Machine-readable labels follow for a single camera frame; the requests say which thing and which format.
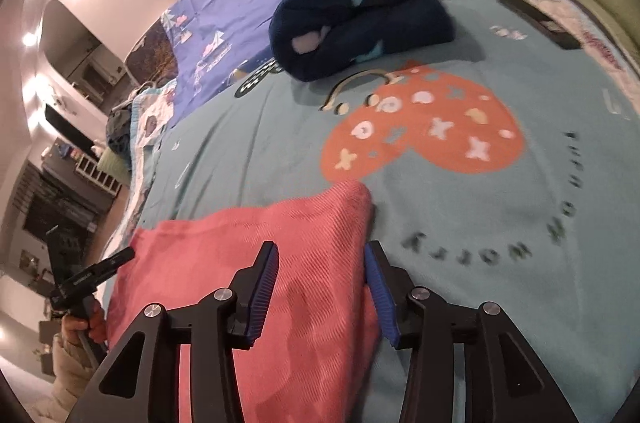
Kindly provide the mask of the beige left sleeve forearm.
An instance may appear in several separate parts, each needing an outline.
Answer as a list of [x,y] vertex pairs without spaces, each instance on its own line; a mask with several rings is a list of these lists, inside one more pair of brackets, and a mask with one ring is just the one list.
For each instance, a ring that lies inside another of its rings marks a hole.
[[70,343],[62,333],[54,336],[52,351],[51,395],[26,406],[35,422],[64,423],[96,371],[84,347]]

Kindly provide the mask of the left hand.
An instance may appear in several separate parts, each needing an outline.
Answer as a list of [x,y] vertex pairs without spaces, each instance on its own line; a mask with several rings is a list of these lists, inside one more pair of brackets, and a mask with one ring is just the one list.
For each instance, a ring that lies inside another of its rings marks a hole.
[[62,335],[67,343],[78,346],[79,335],[86,333],[88,339],[99,345],[106,342],[105,313],[99,301],[93,301],[90,316],[75,317],[70,313],[62,318]]

